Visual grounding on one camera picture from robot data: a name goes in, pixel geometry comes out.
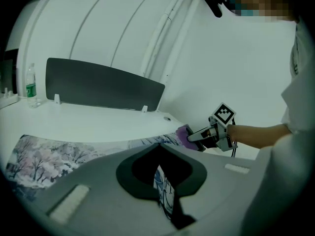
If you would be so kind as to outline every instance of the white curved wall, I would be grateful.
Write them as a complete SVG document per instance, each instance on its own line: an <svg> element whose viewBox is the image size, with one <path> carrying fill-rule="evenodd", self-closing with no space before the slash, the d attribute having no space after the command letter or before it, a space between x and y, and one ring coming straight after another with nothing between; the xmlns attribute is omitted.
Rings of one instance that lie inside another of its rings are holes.
<svg viewBox="0 0 315 236"><path fill-rule="evenodd" d="M25 5L22 9L12 28L8 44L5 49L6 51L19 49L25 26L37 4L38 0L35 0Z"/></svg>
<svg viewBox="0 0 315 236"><path fill-rule="evenodd" d="M153 31L170 2L171 0L143 1L120 40L112 67L139 74Z"/></svg>
<svg viewBox="0 0 315 236"><path fill-rule="evenodd" d="M24 58L20 57L18 67L18 93L25 95L23 72L35 63L37 95L46 99L45 70L50 57L112 64L136 73L170 1L48 0L19 53Z"/></svg>

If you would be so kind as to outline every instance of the hand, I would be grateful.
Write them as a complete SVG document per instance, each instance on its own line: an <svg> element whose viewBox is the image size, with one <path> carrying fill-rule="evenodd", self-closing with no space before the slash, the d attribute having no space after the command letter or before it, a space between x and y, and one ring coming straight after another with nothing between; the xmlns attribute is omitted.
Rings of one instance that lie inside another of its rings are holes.
<svg viewBox="0 0 315 236"><path fill-rule="evenodd" d="M231 138L232 142L235 142L235 125L228 125L226 134Z"/></svg>

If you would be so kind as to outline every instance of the white shirt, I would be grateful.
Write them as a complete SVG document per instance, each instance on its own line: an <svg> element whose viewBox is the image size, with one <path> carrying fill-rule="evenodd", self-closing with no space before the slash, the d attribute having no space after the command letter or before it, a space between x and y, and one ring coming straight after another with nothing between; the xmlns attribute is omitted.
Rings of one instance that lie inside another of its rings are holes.
<svg viewBox="0 0 315 236"><path fill-rule="evenodd" d="M290 57L290 73L293 81L299 73L315 60L315 44L305 22L300 18L295 29L295 40ZM286 125L292 133L297 133L297 124L289 117L289 109L286 108L281 123Z"/></svg>

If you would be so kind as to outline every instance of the person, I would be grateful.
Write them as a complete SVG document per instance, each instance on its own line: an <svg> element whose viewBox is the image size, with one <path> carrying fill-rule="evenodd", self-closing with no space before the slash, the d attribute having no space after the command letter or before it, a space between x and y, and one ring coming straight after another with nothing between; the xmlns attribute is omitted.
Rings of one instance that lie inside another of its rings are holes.
<svg viewBox="0 0 315 236"><path fill-rule="evenodd" d="M270 18L294 21L296 23L295 40L290 56L292 80L315 60L315 46L307 26L298 13L294 0L234 0L238 15L259 15ZM287 108L281 124L272 127L252 127L229 125L227 134L233 142L261 149L273 146L278 139L288 134L298 133L289 117Z"/></svg>

